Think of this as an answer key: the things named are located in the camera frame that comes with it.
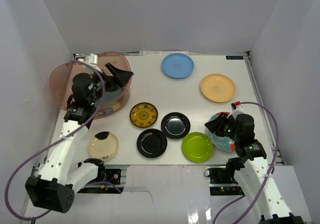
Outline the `dark teal floral plate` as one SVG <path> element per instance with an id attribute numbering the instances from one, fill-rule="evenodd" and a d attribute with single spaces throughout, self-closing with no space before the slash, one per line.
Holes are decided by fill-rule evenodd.
<path id="1" fill-rule="evenodd" d="M 123 88 L 119 88 L 113 92 L 105 92 L 104 97 L 101 98 L 100 100 L 102 101 L 103 104 L 113 102 L 116 98 L 118 98 L 122 94 L 123 91 L 124 91 Z"/>

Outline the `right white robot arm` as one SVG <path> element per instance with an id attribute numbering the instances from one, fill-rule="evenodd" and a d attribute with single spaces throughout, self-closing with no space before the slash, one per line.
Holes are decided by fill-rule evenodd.
<path id="1" fill-rule="evenodd" d="M 226 178 L 238 183 L 250 202 L 245 213 L 252 212 L 257 223 L 303 223 L 286 204 L 273 179 L 271 164 L 262 144 L 255 138 L 254 119 L 248 114 L 236 117 L 221 113 L 205 127 L 212 134 L 228 137 L 237 156 L 226 164 Z"/>

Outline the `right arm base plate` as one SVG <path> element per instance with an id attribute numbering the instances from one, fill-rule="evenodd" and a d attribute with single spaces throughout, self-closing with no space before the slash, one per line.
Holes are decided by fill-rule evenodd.
<path id="1" fill-rule="evenodd" d="M 204 176 L 209 180 L 211 196 L 243 195 L 239 184 L 229 176 L 226 168 L 208 168 Z"/>

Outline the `red and teal flower plate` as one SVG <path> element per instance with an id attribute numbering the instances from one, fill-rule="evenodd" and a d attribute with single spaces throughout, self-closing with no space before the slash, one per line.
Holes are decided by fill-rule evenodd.
<path id="1" fill-rule="evenodd" d="M 228 137 L 219 137 L 211 133 L 207 128 L 205 129 L 206 135 L 209 137 L 213 145 L 223 151 L 235 152 L 235 143 Z"/>

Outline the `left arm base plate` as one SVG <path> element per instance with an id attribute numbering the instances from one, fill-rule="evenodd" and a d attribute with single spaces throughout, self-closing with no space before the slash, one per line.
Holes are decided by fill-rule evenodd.
<path id="1" fill-rule="evenodd" d="M 121 183 L 121 169 L 119 168 L 111 168 L 111 169 L 106 169 L 105 171 L 105 178 L 103 182 L 108 182 L 108 184 L 95 184 L 93 183 L 95 181 L 91 181 L 89 184 L 87 184 L 85 187 L 99 187 L 100 189 L 107 189 L 109 187 L 112 187 L 113 185 L 120 185 Z"/>

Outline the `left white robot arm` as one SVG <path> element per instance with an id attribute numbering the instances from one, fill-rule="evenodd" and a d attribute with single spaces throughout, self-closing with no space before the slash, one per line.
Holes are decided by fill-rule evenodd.
<path id="1" fill-rule="evenodd" d="M 90 182 L 101 183 L 105 179 L 102 160 L 88 158 L 69 169 L 76 149 L 87 134 L 106 92 L 123 88 L 132 78 L 131 71 L 106 64 L 111 72 L 106 75 L 93 64 L 94 73 L 79 73 L 72 79 L 71 94 L 67 100 L 67 112 L 61 130 L 60 142 L 53 147 L 37 176 L 29 177 L 25 187 L 35 207 L 66 213 L 71 208 L 75 194 Z"/>

